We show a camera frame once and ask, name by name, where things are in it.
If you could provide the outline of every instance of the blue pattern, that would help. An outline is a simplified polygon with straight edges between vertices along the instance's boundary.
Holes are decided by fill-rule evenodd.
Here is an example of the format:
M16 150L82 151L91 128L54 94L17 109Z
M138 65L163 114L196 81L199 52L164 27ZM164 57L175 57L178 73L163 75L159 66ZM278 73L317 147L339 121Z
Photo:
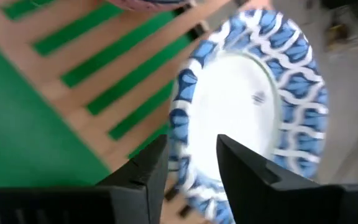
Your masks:
M239 15L241 13L243 13L242 16L245 16L246 19L240 19ZM295 155L297 152L302 152L302 156L291 157L291 162L289 162L288 157L279 155L274 155L273 161L285 169L294 172L300 170L299 174L303 177L312 177L316 173L318 165L315 161L309 161L308 157L304 155L306 153L310 157L321 156L323 140L320 137L326 130L328 93L326 87L321 85L324 83L318 72L316 61L311 57L311 47L301 31L297 30L297 27L290 25L292 21L282 19L280 24L278 24L277 15L282 16L278 12L251 10L240 12L240 14L232 16L229 19L229 33L227 36L222 37L223 39L219 40L219 43L224 43L224 50L238 52L247 49L248 53L257 58L262 58L261 60L264 60L263 58L268 56L267 58L269 59L265 63L271 70L273 78L277 83L280 83L282 125L286 127L286 129L281 127L279 140L275 148L278 150L294 150ZM252 17L256 17L256 15L260 16L258 35L264 36L263 38L268 41L267 43L265 41L256 42L254 38L250 39L250 35L255 29L249 29L247 21L248 19L254 21L255 18ZM270 35L269 33L276 25L279 26L279 29ZM220 27L215 32L217 35L223 35L220 33L222 30L222 27ZM298 32L300 35L295 37L295 32ZM289 47L284 47L289 40L294 43ZM200 63L201 67L204 67L211 58L215 57L216 52L221 49L222 46L219 43L211 40L201 41L198 48L190 55L190 58L195 59ZM308 76L303 74L305 69L310 70ZM286 76L286 80L283 81L283 74L285 72L289 72L290 77ZM183 69L176 79L178 94L173 100L181 100L181 105L185 102L188 103L186 108L191 107L197 80L197 74L194 74L190 68ZM310 91L315 85L323 87L317 93ZM309 108L306 106L303 109L305 105L313 105L313 107ZM195 207L201 214L206 215L206 209L208 208L213 211L213 222L232 224L234 219L227 200L221 200L218 197L218 195L224 193L222 183L203 175L196 167L189 169L191 164L190 152L178 153L179 150L183 152L188 144L189 117L186 110L183 108L173 108L170 112L170 139L177 142L177 144L170 145L178 147L175 150L170 150L170 162L175 162L179 166L177 186L184 188L183 184L186 183L188 189L185 189L185 195L187 196L188 204ZM301 114L300 119L296 117L297 114ZM308 133L304 133L305 127L308 128ZM197 192L200 188L212 190L216 195L204 197L189 193L190 191Z
M304 98L308 93L311 86L317 82L307 79L303 73L295 73L289 79L284 90L291 92L296 98Z

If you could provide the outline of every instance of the plate rim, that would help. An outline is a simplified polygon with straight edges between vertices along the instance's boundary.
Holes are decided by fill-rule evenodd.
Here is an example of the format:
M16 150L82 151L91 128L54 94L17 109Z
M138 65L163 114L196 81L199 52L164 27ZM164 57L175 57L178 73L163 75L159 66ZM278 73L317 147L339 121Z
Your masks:
M178 118L187 117L187 123L189 122L186 112L191 106L192 94L194 93L197 81L195 75L197 70L203 69L208 59L214 57L217 51L228 49L229 47L242 49L241 43L244 44L246 38L248 38L248 43L246 43L245 46L248 48L248 51L254 50L250 53L252 56L260 60L266 56L271 57L272 63L267 63L267 65L273 73L272 79L275 80L278 92L282 98L282 118L280 119L282 121L279 121L279 133L281 136L279 137L278 145L275 147L274 162L309 178L316 172L323 149L322 143L324 142L328 115L327 89L324 80L318 72L307 38L293 21L284 19L283 14L280 12L265 9L238 12L214 31L207 40L202 40L199 46L193 51L187 61L187 65L184 69L180 70L178 77L175 79L176 85L170 108L170 162L177 165L170 167L176 167L173 171L178 172L178 187L185 193L189 204L197 208L208 220L234 221L221 183L208 182L209 180L206 180L205 177L197 174L194 167L192 167L191 156L182 153L183 150L186 149L186 122L184 121L185 119L180 120ZM183 81L182 78L185 75L189 77L189 82ZM287 83L280 85L284 77L288 79ZM294 81L294 84L292 84L291 78L294 80L297 79L298 81ZM303 85L303 89L299 90L300 87L296 88L296 86L302 86L302 83L305 84ZM190 97L186 98L187 96L182 95L184 88L193 89ZM306 98L312 90L316 91L316 96L313 99L304 100L300 98L299 100L297 98L298 92L307 91ZM299 100L302 103L293 104L289 102L293 99ZM312 107L301 108L305 104L312 105ZM296 112L303 109L301 118L295 118L295 115L297 115L295 114L295 109ZM317 115L306 115L306 112L309 112L307 111L308 109L317 111ZM314 135L313 132L310 132L312 128L305 123L300 123L300 121L297 122L297 125L291 127L291 123L287 122L287 116L290 113L293 113L291 114L293 116L292 119L308 121L314 125L313 128L318 127L319 131L315 131L317 134ZM296 140L300 143L293 144L296 146L295 150L285 149L283 146L285 144L284 141L293 141L295 139L294 136L289 137L290 134L293 134L292 132L294 130L297 130ZM304 145L301 144L304 139L307 139L307 136L302 136L301 133L311 135L308 136L309 141L313 142L308 145L309 148L305 148L306 146L304 147ZM299 161L301 161L300 158L302 158L305 160L303 161L303 165L306 164L308 166L304 166L304 168L298 170L302 166L299 165L299 167L297 167L298 165L296 165L294 168L286 165L286 159L294 160L294 157Z

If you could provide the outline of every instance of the green stripe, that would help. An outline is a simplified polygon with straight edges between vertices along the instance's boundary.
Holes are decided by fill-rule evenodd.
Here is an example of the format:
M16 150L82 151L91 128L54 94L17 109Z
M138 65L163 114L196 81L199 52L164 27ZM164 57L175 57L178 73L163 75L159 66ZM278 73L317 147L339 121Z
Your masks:
M60 29L58 32L42 40L38 40L33 44L33 46L39 54L48 55L63 46L65 43L77 38L121 12L122 9L119 9L110 3L105 3L98 9L90 12L85 17L82 17L81 19L78 19L77 21Z
M80 66L66 73L62 77L63 81L70 87L79 84L85 78L88 78L92 73L127 52L150 34L156 32L173 18L174 16L171 12L163 12L155 16L153 19L149 20L142 26L139 26L117 42L100 51Z
M53 1L54 0L20 0L17 2L3 4L0 8L8 18L16 20L28 13L43 8L45 5Z
M151 114L157 109L165 100L167 100L171 94L173 82L163 87L158 93L149 98L142 106L137 108L128 117L122 120L115 128L109 133L115 140L122 138L131 128L137 123L142 121L146 116Z
M105 107L124 96L129 90L156 71L156 69L173 58L188 44L189 40L187 36L180 37L97 97L97 99L88 105L89 110L93 114L100 113Z
M156 130L150 137L148 137L140 146L138 146L133 152L131 152L128 155L128 159L132 159L133 157L135 157L136 155L138 155L138 153L143 150L146 146L148 146L152 141L154 141L154 139L156 139L159 135L161 134L166 134L168 131L168 125L164 124L163 126L161 126L161 128L158 128L158 130Z

